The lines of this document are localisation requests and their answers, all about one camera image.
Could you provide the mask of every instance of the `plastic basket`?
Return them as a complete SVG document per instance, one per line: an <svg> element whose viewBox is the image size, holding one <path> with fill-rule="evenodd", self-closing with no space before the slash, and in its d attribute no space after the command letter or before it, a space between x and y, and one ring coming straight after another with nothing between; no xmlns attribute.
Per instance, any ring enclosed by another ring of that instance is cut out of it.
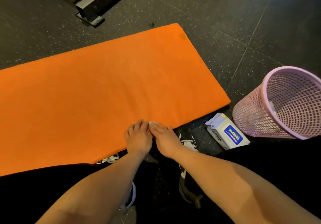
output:
<svg viewBox="0 0 321 224"><path fill-rule="evenodd" d="M305 140L320 135L321 79L301 68L276 68L235 105L233 120L254 137Z"/></svg>

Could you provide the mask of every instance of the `person's right hand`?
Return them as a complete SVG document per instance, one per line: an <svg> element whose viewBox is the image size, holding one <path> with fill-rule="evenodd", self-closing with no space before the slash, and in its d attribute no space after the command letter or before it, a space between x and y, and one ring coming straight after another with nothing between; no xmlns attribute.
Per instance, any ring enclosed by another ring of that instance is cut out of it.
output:
<svg viewBox="0 0 321 224"><path fill-rule="evenodd" d="M169 125L165 128L160 123L152 122L149 126L149 130L156 139L156 145L159 152L164 156L173 158L174 154L183 147Z"/></svg>

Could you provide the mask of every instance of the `person's left hand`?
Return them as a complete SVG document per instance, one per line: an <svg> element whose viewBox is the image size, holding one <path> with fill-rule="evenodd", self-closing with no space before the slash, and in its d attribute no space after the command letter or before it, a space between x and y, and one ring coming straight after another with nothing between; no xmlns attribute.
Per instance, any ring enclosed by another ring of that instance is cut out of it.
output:
<svg viewBox="0 0 321 224"><path fill-rule="evenodd" d="M137 123L129 126L125 132L127 151L140 152L145 156L151 149L152 135L148 130L148 121L138 120Z"/></svg>

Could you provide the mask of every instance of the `finger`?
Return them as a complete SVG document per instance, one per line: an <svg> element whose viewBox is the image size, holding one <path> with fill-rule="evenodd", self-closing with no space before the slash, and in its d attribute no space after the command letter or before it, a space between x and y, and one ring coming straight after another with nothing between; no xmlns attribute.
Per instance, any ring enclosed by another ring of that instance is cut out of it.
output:
<svg viewBox="0 0 321 224"><path fill-rule="evenodd" d="M143 122L142 125L141 125L141 130L142 130L143 132L146 132L146 131L147 131L147 127L148 127L148 121L145 121L145 122Z"/></svg>
<svg viewBox="0 0 321 224"><path fill-rule="evenodd" d="M154 129L156 129L158 132L164 132L164 131L165 131L165 128L164 128L161 124L152 122L150 125L151 125Z"/></svg>
<svg viewBox="0 0 321 224"><path fill-rule="evenodd" d="M127 140L129 138L128 130L125 131L125 139Z"/></svg>
<svg viewBox="0 0 321 224"><path fill-rule="evenodd" d="M168 131L174 133L174 131L173 131L173 129L172 129L172 127L170 125L167 125L167 129L168 129Z"/></svg>
<svg viewBox="0 0 321 224"><path fill-rule="evenodd" d="M151 134L157 138L160 134L160 132L158 132L156 129L154 129L153 127L149 127L149 131L151 132Z"/></svg>
<svg viewBox="0 0 321 224"><path fill-rule="evenodd" d="M138 131L140 129L141 124L142 124L142 119L139 119L137 121L137 123L135 123L134 132L136 132L136 131Z"/></svg>
<svg viewBox="0 0 321 224"><path fill-rule="evenodd" d="M134 132L134 126L135 126L135 124L132 124L132 125L130 125L130 126L128 127L129 136L131 136L132 133Z"/></svg>

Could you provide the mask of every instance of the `exercise mat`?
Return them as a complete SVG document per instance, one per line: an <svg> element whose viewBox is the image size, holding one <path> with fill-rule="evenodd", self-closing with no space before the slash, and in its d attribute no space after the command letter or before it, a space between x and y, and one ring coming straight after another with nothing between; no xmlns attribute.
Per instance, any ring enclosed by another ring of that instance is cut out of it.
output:
<svg viewBox="0 0 321 224"><path fill-rule="evenodd" d="M0 70L0 175L95 163L138 119L176 128L230 99L178 24Z"/></svg>

